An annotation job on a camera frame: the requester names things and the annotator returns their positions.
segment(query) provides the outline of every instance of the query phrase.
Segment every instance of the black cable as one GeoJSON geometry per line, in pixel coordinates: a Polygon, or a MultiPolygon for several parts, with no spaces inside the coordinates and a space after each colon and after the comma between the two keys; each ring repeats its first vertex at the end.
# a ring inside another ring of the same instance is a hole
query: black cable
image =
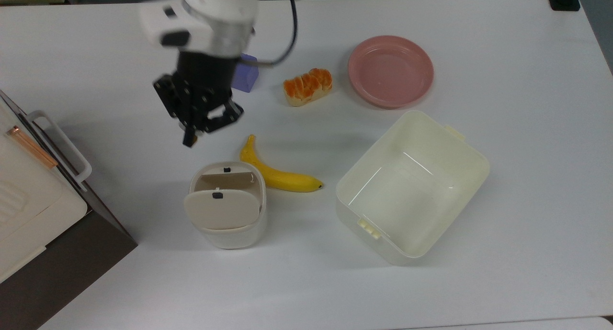
{"type": "Polygon", "coordinates": [[[289,56],[289,53],[291,53],[291,51],[294,49],[294,46],[296,45],[296,38],[298,37],[298,13],[296,13],[296,0],[289,0],[289,3],[292,5],[292,16],[294,18],[294,31],[292,33],[292,41],[289,43],[287,50],[285,50],[285,52],[282,55],[280,55],[280,57],[278,57],[277,59],[274,59],[273,61],[247,61],[246,59],[243,59],[243,57],[241,57],[240,62],[242,64],[247,64],[248,66],[257,66],[257,67],[273,67],[283,62],[285,58],[289,56]]]}

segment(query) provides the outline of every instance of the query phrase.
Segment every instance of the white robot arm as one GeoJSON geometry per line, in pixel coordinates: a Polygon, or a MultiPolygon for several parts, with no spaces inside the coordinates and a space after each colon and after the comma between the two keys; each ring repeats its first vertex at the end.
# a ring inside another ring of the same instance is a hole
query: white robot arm
{"type": "MultiPolygon", "coordinates": [[[[294,0],[294,37],[297,21],[294,0]]],[[[140,20],[155,46],[177,48],[177,70],[153,83],[166,110],[185,130],[183,144],[191,147],[203,132],[234,123],[243,109],[232,102],[232,77],[251,37],[258,0],[160,0],[140,4],[140,20]],[[223,115],[208,113],[224,106],[223,115]]]]}

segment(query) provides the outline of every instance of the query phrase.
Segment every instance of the white container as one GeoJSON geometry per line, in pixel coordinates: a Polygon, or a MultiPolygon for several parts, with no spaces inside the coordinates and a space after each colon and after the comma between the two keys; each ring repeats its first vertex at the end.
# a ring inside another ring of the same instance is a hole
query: white container
{"type": "Polygon", "coordinates": [[[386,261],[423,256],[488,177],[490,165],[451,127],[404,114],[337,185],[337,215],[386,261]]]}
{"type": "MultiPolygon", "coordinates": [[[[47,244],[87,212],[87,204],[62,173],[42,164],[8,133],[17,126],[34,142],[33,135],[5,103],[5,97],[0,91],[0,283],[42,253],[47,244]]],[[[33,121],[40,116],[46,114],[35,111],[25,118],[33,121]]],[[[55,122],[47,119],[61,132],[55,122]]],[[[76,151],[74,145],[66,143],[76,151]]],[[[81,173],[79,182],[90,172],[91,167],[81,173]]]]}
{"type": "Polygon", "coordinates": [[[266,228],[264,178],[245,162],[219,162],[199,170],[183,204],[193,225],[221,249],[251,246],[266,228]]]}

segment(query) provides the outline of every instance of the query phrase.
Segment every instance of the microwave handle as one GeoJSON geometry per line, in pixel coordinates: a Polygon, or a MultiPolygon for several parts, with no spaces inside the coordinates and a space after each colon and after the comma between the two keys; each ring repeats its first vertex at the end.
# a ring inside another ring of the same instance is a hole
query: microwave handle
{"type": "Polygon", "coordinates": [[[59,126],[57,126],[57,124],[44,111],[41,111],[41,110],[32,111],[30,112],[30,114],[26,116],[26,119],[33,123],[35,120],[37,120],[40,117],[44,117],[44,119],[46,119],[49,122],[49,124],[53,127],[53,129],[55,129],[55,131],[60,136],[60,138],[64,140],[68,148],[70,148],[70,150],[72,150],[75,156],[77,156],[77,158],[81,160],[81,164],[83,164],[83,171],[73,176],[75,182],[81,184],[91,174],[91,165],[89,161],[85,159],[85,156],[83,156],[83,154],[81,154],[81,152],[77,149],[77,147],[75,147],[75,145],[72,144],[68,136],[64,134],[64,131],[62,131],[62,129],[60,129],[59,126]]]}

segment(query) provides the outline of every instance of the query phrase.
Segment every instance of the toy orange slices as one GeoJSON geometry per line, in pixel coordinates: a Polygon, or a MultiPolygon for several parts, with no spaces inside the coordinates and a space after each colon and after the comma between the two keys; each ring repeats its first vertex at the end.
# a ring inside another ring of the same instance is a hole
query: toy orange slices
{"type": "Polygon", "coordinates": [[[302,106],[325,96],[332,89],[332,75],[328,70],[314,68],[308,73],[283,81],[285,99],[292,106],[302,106]]]}

